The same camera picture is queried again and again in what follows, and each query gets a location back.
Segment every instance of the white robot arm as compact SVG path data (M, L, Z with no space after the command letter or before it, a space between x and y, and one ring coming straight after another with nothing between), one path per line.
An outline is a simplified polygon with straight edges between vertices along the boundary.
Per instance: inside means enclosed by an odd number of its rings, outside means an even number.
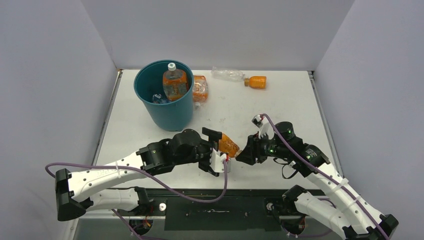
M58 170L55 174L57 219L68 221L93 210L136 211L138 207L149 204L144 188L109 188L127 181L169 173L176 165L198 163L201 170L216 177L225 168L229 172L231 162L227 154L216 150L222 134L207 128L203 128L202 133L209 137L208 141L201 139L196 131L186 129L172 139L150 143L104 166L76 172L66 168ZM142 170L144 174L130 168Z
M295 185L283 195L287 206L318 220L342 239L388 239L399 222L391 214L383 215L367 203L343 178L321 150L295 135L290 122L274 125L266 114L256 115L252 122L259 128L250 135L245 149L236 157L249 165L268 157L285 160L289 166L314 183L335 204L332 208ZM267 131L273 128L269 139Z

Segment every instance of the teal bucket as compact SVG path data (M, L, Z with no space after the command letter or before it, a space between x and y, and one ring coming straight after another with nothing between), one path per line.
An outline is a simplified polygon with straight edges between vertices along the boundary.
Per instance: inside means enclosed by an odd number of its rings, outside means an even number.
M164 72L168 64L175 63L177 69L187 74L189 89L180 99L164 104L152 102L154 94L166 96L162 85ZM160 60L150 63L141 69L134 80L134 90L138 98L143 101L153 122L166 131L182 131L193 117L193 81L192 70L182 62L174 60Z

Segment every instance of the orange bottle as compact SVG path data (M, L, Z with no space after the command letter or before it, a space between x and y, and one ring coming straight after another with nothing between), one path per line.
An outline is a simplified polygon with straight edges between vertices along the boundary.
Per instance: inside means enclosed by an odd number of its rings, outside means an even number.
M162 84L166 97L170 101L178 100L187 93L187 74L171 62L168 64L168 71L163 73Z
M208 83L203 75L194 75L193 102L204 103L209 95Z
M244 85L250 86L253 89L264 89L267 87L266 76L252 76L251 78L244 79Z
M230 158L237 157L237 155L242 152L240 147L224 133L222 134L222 139L219 140L218 150L223 153L228 153Z

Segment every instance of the crushed plastic bottle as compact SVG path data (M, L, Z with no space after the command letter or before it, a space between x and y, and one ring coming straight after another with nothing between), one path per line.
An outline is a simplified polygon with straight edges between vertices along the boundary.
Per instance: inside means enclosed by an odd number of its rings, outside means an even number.
M199 108L202 103L206 102L209 95L208 83L203 75L194 75L193 102L195 108Z
M212 77L216 79L227 80L231 82L243 82L245 80L245 74L242 71L221 67L212 67Z
M240 147L224 133L222 134L221 140L219 140L218 150L223 153L228 153L230 158L237 157L242 152Z
M153 97L151 97L151 102L154 104L167 104L171 101L168 100L168 98L162 96L162 94L154 94Z

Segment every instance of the white wall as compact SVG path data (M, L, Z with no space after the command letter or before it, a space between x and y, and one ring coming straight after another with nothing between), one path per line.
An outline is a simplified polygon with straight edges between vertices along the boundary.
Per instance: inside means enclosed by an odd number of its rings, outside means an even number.
M79 0L6 0L0 76L0 239L62 239L44 166L91 163L115 66Z
M424 239L424 1L357 0L315 72L346 177Z
M82 0L113 61L314 70L354 0Z

